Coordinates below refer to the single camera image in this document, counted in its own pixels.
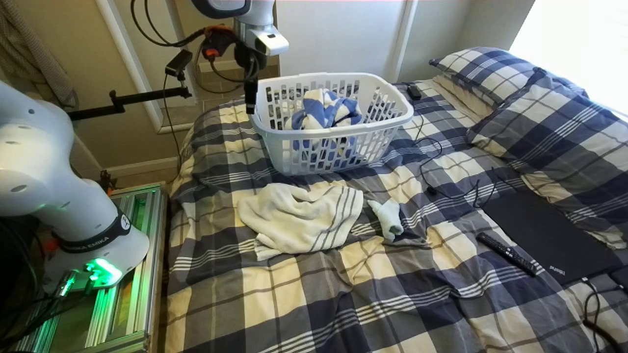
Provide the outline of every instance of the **white laundry basket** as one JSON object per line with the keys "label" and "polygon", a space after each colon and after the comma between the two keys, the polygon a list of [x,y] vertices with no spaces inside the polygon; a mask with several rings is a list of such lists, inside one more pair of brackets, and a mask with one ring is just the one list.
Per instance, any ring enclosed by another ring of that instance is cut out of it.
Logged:
{"label": "white laundry basket", "polygon": [[[357,99],[363,123],[290,129],[304,92],[327,88]],[[325,174],[368,164],[384,154],[396,129],[412,117],[408,99],[367,72],[308,72],[259,80],[253,125],[282,174]]]}

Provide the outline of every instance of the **window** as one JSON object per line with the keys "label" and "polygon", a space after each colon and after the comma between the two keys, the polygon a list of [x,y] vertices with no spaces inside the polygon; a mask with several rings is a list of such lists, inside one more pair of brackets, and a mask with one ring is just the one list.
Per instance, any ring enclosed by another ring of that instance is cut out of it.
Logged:
{"label": "window", "polygon": [[535,0],[510,50],[628,119],[626,37],[626,0]]}

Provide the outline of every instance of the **plaid bedspread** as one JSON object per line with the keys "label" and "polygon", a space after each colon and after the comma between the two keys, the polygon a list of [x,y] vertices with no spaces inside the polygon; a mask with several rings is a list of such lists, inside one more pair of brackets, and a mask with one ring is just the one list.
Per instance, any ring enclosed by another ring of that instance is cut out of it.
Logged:
{"label": "plaid bedspread", "polygon": [[[276,174],[243,105],[198,117],[172,188],[182,209],[170,231],[164,351],[608,347],[582,323],[588,284],[563,290],[545,270],[527,276],[474,241],[482,231],[510,243],[478,205],[520,182],[467,143],[472,121],[431,80],[416,84],[423,98],[412,101],[416,117],[388,152],[368,168],[327,176]],[[343,247],[259,262],[235,203],[268,182],[341,182],[368,200],[392,198],[406,233],[386,243],[365,207]],[[624,349],[626,300],[618,290],[600,294],[594,319]]]}

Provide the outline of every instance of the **bed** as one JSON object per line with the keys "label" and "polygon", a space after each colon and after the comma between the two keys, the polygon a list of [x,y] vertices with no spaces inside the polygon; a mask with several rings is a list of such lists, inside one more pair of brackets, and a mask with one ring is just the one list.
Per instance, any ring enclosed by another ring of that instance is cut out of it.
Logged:
{"label": "bed", "polygon": [[[170,190],[162,351],[628,351],[628,296],[608,274],[614,268],[561,284],[559,268],[535,262],[482,207],[533,190],[626,264],[626,123],[586,105],[551,125],[551,111],[563,109],[545,98],[559,92],[559,101],[582,103],[586,92],[506,50],[465,49],[433,64],[441,74],[396,84],[404,94],[420,90],[406,96],[414,117],[382,158],[353,170],[276,172],[241,103],[196,119]],[[614,145],[590,147],[590,135]],[[259,260],[257,233],[237,203],[270,182],[339,184],[365,200],[396,200],[404,233],[382,237],[363,205],[343,245]],[[537,272],[512,264],[478,233],[510,245]]]}

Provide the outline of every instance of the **folded clothes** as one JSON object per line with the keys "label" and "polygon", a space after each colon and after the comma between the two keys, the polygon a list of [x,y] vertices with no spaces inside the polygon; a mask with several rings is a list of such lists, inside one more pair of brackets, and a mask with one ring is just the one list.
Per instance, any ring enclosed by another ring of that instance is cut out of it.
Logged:
{"label": "folded clothes", "polygon": [[296,101],[292,129],[327,129],[335,125],[357,125],[363,121],[353,98],[337,96],[337,92],[315,88],[308,90]]}
{"label": "folded clothes", "polygon": [[237,201],[239,219],[257,231],[257,258],[341,247],[363,207],[363,192],[335,184],[327,190],[272,182]]}

